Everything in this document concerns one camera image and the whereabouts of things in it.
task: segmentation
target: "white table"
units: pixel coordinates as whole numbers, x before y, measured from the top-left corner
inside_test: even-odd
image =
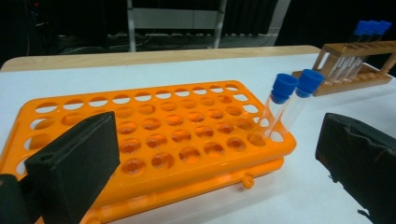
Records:
[[[0,73],[0,146],[7,141],[20,107],[39,97],[115,91],[235,79],[262,101],[278,73],[311,68],[318,54],[214,59]],[[291,132],[297,148],[283,168],[255,179],[243,190],[233,185],[115,223],[371,223],[361,206],[328,177],[315,160],[325,113],[366,122],[396,137],[396,81],[357,91],[312,98]]]

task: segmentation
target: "rack hole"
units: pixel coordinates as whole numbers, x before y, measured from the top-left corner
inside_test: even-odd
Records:
[[[226,122],[222,122],[219,123],[218,125],[216,125],[216,129],[220,132],[220,133],[232,133],[233,132],[233,125],[226,123]]]
[[[89,105],[99,107],[107,104],[108,100],[105,97],[95,97],[90,100]]]
[[[210,138],[213,136],[213,130],[207,126],[195,128],[195,134],[200,138]]]
[[[263,147],[265,145],[265,140],[262,134],[251,133],[247,136],[249,143],[255,147]]]
[[[270,126],[270,120],[269,119],[259,119],[259,125],[263,128],[266,128]]]
[[[220,86],[210,86],[209,89],[210,89],[211,91],[217,92],[217,93],[223,92],[223,88],[220,87]]]
[[[28,150],[40,149],[46,146],[50,141],[50,135],[42,133],[28,138],[24,142],[23,147]]]
[[[136,131],[137,125],[133,122],[122,123],[118,126],[117,132],[120,134],[130,134]]]
[[[233,96],[233,98],[235,98],[238,101],[247,101],[248,97],[244,94],[236,94]]]
[[[200,112],[191,112],[187,115],[187,118],[192,122],[202,122],[205,119],[205,116]]]
[[[171,93],[169,93],[168,91],[157,91],[157,93],[155,93],[155,96],[157,96],[157,98],[159,99],[168,99],[171,97]]]
[[[146,164],[139,159],[126,161],[121,170],[127,175],[142,175],[146,170]]]
[[[169,169],[174,162],[174,158],[165,152],[159,153],[151,159],[151,164],[156,169]]]
[[[224,148],[217,143],[206,143],[204,146],[204,151],[206,155],[218,158],[224,154]]]
[[[177,105],[173,102],[165,102],[161,104],[161,109],[164,111],[174,111]]]
[[[181,161],[189,164],[194,164],[200,160],[201,155],[197,149],[193,147],[185,147],[180,150],[180,152],[178,153],[178,157]]]
[[[166,117],[166,123],[170,126],[179,126],[184,122],[183,117],[179,115],[170,115]]]
[[[278,142],[278,143],[284,141],[282,134],[279,133],[279,132],[271,132],[270,138],[271,138],[271,140],[273,140],[274,142]]]
[[[58,107],[57,104],[55,103],[44,103],[39,105],[36,109],[35,112],[40,113],[40,114],[44,114],[44,113],[49,113],[51,111],[54,111],[56,109],[56,107]]]
[[[191,134],[187,130],[177,130],[171,134],[172,140],[176,143],[189,142],[191,140]]]
[[[184,97],[190,95],[190,92],[185,89],[177,89],[175,90],[175,94]]]
[[[80,100],[71,100],[64,104],[64,109],[66,110],[75,110],[79,109],[84,105],[84,103]]]
[[[207,91],[202,87],[195,87],[192,91],[199,95],[205,95],[207,93]]]
[[[151,99],[151,95],[146,92],[139,92],[137,95],[134,96],[136,101],[145,102]]]
[[[20,163],[18,163],[17,168],[16,168],[16,172],[19,175],[26,175],[26,166],[24,165],[24,162],[26,160],[20,161]]]
[[[210,97],[203,97],[200,99],[200,103],[203,105],[211,106],[215,103],[215,100]]]
[[[35,119],[31,124],[30,128],[33,130],[42,130],[51,126],[55,122],[55,119]]]
[[[123,153],[134,153],[140,146],[140,141],[138,139],[128,139],[120,144],[120,151]]]
[[[149,115],[155,112],[155,106],[154,105],[141,105],[137,109],[139,113],[144,114],[144,115]]]
[[[229,91],[238,91],[238,88],[233,84],[227,84],[225,88]]]
[[[218,109],[210,109],[207,111],[207,115],[212,119],[222,119],[224,114],[221,110]]]
[[[245,143],[236,137],[227,140],[227,147],[232,148],[236,151],[243,151],[246,149]]]
[[[242,130],[249,130],[249,129],[253,128],[253,124],[248,119],[239,119],[236,121],[236,127],[240,128]]]
[[[155,118],[145,119],[142,122],[142,127],[146,130],[156,130],[160,128],[160,126],[161,126],[160,120]]]
[[[130,117],[134,113],[134,110],[131,107],[122,107],[116,109],[114,113],[116,117],[124,119]]]
[[[123,105],[131,101],[131,97],[127,95],[117,95],[113,98],[114,104]]]
[[[160,147],[166,144],[166,137],[159,133],[151,135],[146,139],[146,144],[151,148]]]
[[[228,106],[225,111],[232,116],[239,116],[242,114],[242,110],[236,106]]]
[[[255,105],[243,105],[243,107],[250,114],[255,114],[259,112],[259,108],[257,108],[257,106]]]
[[[230,102],[233,101],[230,97],[228,97],[228,96],[226,96],[226,95],[220,95],[220,96],[218,96],[218,100],[219,100],[220,102],[224,103],[224,104],[229,104]]]
[[[197,103],[193,100],[183,100],[180,102],[180,104],[188,109],[195,108],[197,106]]]
[[[61,119],[61,123],[64,125],[75,125],[83,119],[84,117],[80,114],[68,114]]]

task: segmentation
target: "wooden test tube rack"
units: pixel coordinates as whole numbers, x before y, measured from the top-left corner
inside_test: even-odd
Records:
[[[326,61],[323,63],[324,56],[329,53]],[[315,96],[327,95],[341,91],[352,91],[361,88],[367,88],[377,85],[383,85],[392,79],[388,75],[389,70],[396,63],[396,41],[376,41],[371,43],[355,44],[352,47],[345,43],[342,44],[325,44],[313,66],[313,69],[327,76],[332,68],[341,57],[348,56],[369,56],[376,54],[389,54],[387,61],[381,69],[375,69],[372,66],[364,64],[356,77],[351,82],[333,83],[326,85],[324,82],[314,93]],[[293,75],[299,77],[302,71],[294,72]]]

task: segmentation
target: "orange test tube rack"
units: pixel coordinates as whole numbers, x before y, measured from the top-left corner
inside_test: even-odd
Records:
[[[281,168],[296,146],[248,137],[264,105],[240,82],[109,91],[34,99],[16,118],[0,160],[22,179],[23,162],[79,121],[114,111],[120,166],[82,223],[103,223],[175,203]]]

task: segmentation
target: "blue screw cap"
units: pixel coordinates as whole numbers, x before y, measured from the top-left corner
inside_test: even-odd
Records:
[[[324,80],[324,76],[312,69],[305,69],[300,76],[296,94],[301,98],[307,98],[315,92]]]
[[[389,22],[389,21],[380,21],[379,22],[379,27],[381,30],[384,30],[384,32],[387,31],[390,28],[390,26],[392,26],[392,22]]]
[[[296,77],[288,74],[278,74],[271,91],[271,99],[278,105],[285,104],[298,83],[299,81]]]
[[[368,21],[368,26],[364,29],[365,35],[373,35],[375,32],[375,21]]]
[[[368,35],[371,30],[371,24],[368,21],[359,21],[356,26],[355,35]]]
[[[381,29],[380,29],[380,25],[381,23],[379,21],[370,21],[370,23],[372,24],[372,29],[374,31],[374,34],[376,35],[382,35],[381,34]]]

